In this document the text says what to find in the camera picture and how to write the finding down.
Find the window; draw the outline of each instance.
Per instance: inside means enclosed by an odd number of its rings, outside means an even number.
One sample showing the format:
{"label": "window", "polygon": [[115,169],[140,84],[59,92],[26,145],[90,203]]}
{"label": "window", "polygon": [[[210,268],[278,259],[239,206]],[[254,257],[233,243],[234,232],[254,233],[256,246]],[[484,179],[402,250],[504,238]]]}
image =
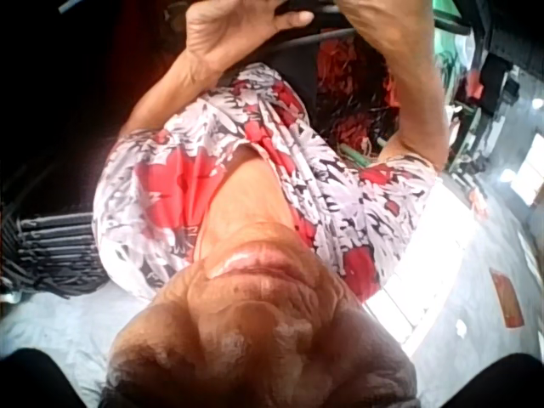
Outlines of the window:
{"label": "window", "polygon": [[536,134],[533,145],[518,175],[512,182],[512,189],[518,193],[528,206],[535,202],[539,190],[544,184],[544,137]]}

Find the black object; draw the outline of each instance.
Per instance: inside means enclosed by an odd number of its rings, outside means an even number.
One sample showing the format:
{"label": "black object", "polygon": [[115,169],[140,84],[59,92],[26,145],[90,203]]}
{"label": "black object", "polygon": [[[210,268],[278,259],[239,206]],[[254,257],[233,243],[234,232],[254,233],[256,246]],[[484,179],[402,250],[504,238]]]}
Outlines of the black object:
{"label": "black object", "polygon": [[443,408],[535,406],[542,402],[544,367],[527,354],[512,354],[480,372]]}
{"label": "black object", "polygon": [[0,373],[2,402],[6,406],[85,408],[62,370],[41,351],[16,351],[0,361]]}
{"label": "black object", "polygon": [[512,68],[511,62],[497,55],[488,54],[485,59],[480,73],[480,82],[484,85],[484,92],[479,101],[479,106],[487,115],[494,116],[500,106],[504,76]]}
{"label": "black object", "polygon": [[514,105],[519,100],[519,82],[511,76],[508,77],[507,83],[504,84],[502,100],[509,105]]}

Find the floral dress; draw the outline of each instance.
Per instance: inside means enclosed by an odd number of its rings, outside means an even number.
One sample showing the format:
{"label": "floral dress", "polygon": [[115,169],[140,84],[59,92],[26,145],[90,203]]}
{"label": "floral dress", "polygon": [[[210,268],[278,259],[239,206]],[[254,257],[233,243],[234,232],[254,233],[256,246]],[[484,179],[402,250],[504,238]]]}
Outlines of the floral dress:
{"label": "floral dress", "polygon": [[436,172],[414,155],[346,167],[309,125],[299,97],[263,64],[203,94],[162,130],[133,132],[114,147],[93,215],[111,279],[152,299],[193,262],[208,205],[242,145],[275,171],[303,242],[361,301],[375,293],[394,272]]}

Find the red flower print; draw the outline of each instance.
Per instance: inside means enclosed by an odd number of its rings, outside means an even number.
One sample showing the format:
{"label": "red flower print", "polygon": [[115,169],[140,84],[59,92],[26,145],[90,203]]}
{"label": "red flower print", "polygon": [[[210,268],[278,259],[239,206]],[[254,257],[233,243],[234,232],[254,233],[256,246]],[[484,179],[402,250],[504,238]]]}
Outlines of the red flower print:
{"label": "red flower print", "polygon": [[400,206],[394,201],[387,201],[385,203],[385,209],[392,213],[395,217],[398,217],[400,214]]}
{"label": "red flower print", "polygon": [[368,180],[373,184],[385,185],[391,181],[393,169],[387,164],[378,164],[365,168],[359,172],[362,181]]}
{"label": "red flower print", "polygon": [[271,132],[257,121],[249,121],[244,127],[247,139],[252,143],[260,144],[264,138],[270,138]]}
{"label": "red flower print", "polygon": [[232,94],[234,96],[240,96],[241,94],[241,90],[246,88],[247,87],[247,84],[248,82],[247,81],[244,81],[244,80],[241,80],[241,79],[238,79],[234,82],[232,82],[231,84],[231,87],[232,87]]}
{"label": "red flower print", "polygon": [[293,124],[297,122],[297,118],[286,109],[283,109],[281,106],[274,105],[274,110],[278,114],[278,116],[281,119],[281,122],[286,125],[288,128]]}
{"label": "red flower print", "polygon": [[278,95],[278,99],[286,104],[287,108],[295,115],[304,112],[303,106],[298,101],[293,91],[283,82],[276,81],[272,85],[272,90]]}
{"label": "red flower print", "polygon": [[364,302],[380,290],[376,266],[368,246],[350,249],[343,255],[344,280],[357,298]]}
{"label": "red flower print", "polygon": [[168,143],[168,140],[170,140],[170,132],[168,132],[166,129],[162,129],[160,132],[153,135],[153,140],[158,145],[165,145]]}
{"label": "red flower print", "polygon": [[310,223],[295,207],[289,206],[289,208],[291,209],[295,230],[297,230],[298,235],[306,246],[308,248],[313,248],[316,233],[315,225]]}
{"label": "red flower print", "polygon": [[[159,228],[177,229],[201,224],[213,194],[224,176],[215,157],[199,149],[196,157],[177,148],[166,164],[140,163],[134,171],[150,195],[147,216]],[[217,173],[211,176],[212,170]]]}
{"label": "red flower print", "polygon": [[258,105],[245,105],[243,107],[243,110],[247,114],[257,113],[258,112]]}
{"label": "red flower print", "polygon": [[271,138],[272,132],[267,127],[262,126],[259,122],[249,121],[246,123],[245,130],[247,139],[263,147],[276,166],[285,168],[288,174],[295,171],[296,166],[292,158],[274,147]]}

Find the lips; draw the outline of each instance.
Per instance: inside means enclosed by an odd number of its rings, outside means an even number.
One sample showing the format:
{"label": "lips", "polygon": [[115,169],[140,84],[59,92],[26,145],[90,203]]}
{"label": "lips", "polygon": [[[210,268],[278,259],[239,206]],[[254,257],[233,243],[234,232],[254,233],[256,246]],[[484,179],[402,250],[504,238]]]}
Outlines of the lips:
{"label": "lips", "polygon": [[226,261],[207,273],[210,280],[234,275],[266,275],[309,285],[298,259],[279,247],[263,243],[238,248]]}

